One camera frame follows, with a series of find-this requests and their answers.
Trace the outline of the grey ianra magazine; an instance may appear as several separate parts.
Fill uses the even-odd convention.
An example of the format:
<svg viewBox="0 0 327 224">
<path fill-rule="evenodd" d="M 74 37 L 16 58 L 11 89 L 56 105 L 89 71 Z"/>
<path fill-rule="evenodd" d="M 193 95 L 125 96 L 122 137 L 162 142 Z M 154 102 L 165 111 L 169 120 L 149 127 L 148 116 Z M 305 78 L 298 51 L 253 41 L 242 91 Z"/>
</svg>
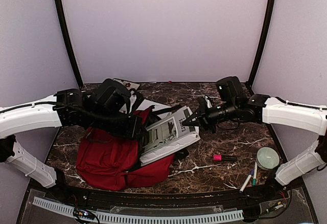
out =
<svg viewBox="0 0 327 224">
<path fill-rule="evenodd" d="M 182 123 L 192 114 L 188 106 L 147 127 L 149 143 L 143 157 L 170 155 L 200 140 L 199 128 Z"/>
</svg>

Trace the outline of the red student backpack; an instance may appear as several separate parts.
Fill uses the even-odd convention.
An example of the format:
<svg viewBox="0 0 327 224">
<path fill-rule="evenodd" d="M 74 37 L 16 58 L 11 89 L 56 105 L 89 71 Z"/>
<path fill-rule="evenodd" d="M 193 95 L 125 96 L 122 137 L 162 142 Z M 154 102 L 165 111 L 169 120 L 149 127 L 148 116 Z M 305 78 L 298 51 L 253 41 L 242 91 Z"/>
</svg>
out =
<svg viewBox="0 0 327 224">
<path fill-rule="evenodd" d="M 166 180 L 171 164 L 186 158 L 189 152 L 184 148 L 146 166 L 141 166 L 140 154 L 140 141 L 90 127 L 80 141 L 76 169 L 85 182 L 99 189 L 151 187 Z"/>
</svg>

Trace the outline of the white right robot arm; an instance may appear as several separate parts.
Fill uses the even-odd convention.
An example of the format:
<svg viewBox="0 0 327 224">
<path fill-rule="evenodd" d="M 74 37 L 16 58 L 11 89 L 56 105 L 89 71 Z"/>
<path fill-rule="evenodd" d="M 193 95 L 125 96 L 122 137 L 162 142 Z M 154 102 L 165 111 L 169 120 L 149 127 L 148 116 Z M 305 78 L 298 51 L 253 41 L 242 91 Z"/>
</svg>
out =
<svg viewBox="0 0 327 224">
<path fill-rule="evenodd" d="M 278 131 L 299 132 L 305 140 L 313 143 L 305 148 L 304 142 L 296 142 L 298 136 L 291 135 L 286 148 L 300 146 L 297 155 L 281 164 L 275 171 L 274 179 L 261 188 L 261 196 L 272 200 L 296 178 L 310 171 L 326 167 L 326 106 L 308 105 L 269 95 L 247 96 L 238 77 L 230 76 L 215 83 L 222 104 L 213 105 L 211 98 L 200 97 L 199 107 L 183 126 L 200 126 L 216 132 L 216 125 L 226 121 L 238 123 L 253 122 L 271 125 Z"/>
</svg>

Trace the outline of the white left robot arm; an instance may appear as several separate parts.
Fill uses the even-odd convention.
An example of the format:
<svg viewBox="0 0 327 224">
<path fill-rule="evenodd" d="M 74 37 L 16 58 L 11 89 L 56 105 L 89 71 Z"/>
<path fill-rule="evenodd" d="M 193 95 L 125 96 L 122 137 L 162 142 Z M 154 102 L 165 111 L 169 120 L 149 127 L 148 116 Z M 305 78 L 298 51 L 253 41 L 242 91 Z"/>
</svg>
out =
<svg viewBox="0 0 327 224">
<path fill-rule="evenodd" d="M 106 79 L 91 93 L 71 88 L 37 101 L 1 108 L 1 162 L 12 165 L 44 188 L 52 188 L 60 201 L 68 201 L 72 190 L 64 184 L 64 173 L 27 152 L 16 134 L 77 125 L 138 140 L 146 133 L 142 119 L 135 114 L 143 100 L 136 89 Z"/>
</svg>

